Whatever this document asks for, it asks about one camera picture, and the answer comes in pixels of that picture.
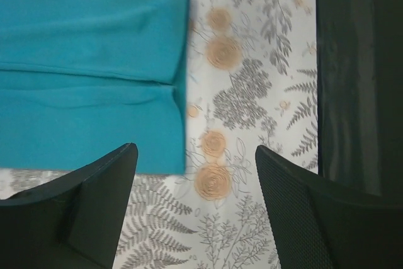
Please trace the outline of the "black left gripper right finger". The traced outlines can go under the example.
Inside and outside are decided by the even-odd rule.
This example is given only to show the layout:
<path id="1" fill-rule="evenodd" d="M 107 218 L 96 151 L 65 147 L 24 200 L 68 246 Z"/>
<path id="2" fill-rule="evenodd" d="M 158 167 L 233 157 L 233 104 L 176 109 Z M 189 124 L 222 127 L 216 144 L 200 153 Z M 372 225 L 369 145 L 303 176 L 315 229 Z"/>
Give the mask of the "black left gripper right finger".
<path id="1" fill-rule="evenodd" d="M 265 146 L 258 178 L 282 268 L 402 268 L 402 204 L 307 171 Z"/>

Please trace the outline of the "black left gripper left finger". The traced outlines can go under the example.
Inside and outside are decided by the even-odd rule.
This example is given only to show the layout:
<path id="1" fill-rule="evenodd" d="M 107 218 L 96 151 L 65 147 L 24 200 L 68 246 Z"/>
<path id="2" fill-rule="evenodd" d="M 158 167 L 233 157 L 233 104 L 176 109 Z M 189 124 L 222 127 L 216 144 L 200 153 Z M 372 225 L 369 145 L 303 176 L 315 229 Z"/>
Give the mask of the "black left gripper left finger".
<path id="1" fill-rule="evenodd" d="M 138 150 L 97 161 L 1 201 L 1 268 L 112 268 Z"/>

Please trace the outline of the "teal t shirt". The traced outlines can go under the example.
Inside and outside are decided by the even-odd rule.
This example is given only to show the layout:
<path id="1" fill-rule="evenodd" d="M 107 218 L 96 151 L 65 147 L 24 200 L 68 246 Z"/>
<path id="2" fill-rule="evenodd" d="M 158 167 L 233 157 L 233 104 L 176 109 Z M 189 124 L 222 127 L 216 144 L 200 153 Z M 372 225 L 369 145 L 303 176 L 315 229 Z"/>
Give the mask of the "teal t shirt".
<path id="1" fill-rule="evenodd" d="M 1 166 L 185 171 L 190 0 L 1 0 Z"/>

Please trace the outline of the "floral patterned table mat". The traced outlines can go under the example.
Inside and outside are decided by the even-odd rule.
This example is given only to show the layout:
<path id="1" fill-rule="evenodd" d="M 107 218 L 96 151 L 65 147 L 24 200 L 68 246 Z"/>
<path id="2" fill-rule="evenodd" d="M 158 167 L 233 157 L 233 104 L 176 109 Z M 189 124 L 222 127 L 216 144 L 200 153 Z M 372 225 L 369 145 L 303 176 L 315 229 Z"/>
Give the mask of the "floral patterned table mat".
<path id="1" fill-rule="evenodd" d="M 134 179 L 115 268 L 279 268 L 255 167 L 317 171 L 315 0 L 191 0 L 187 168 Z"/>

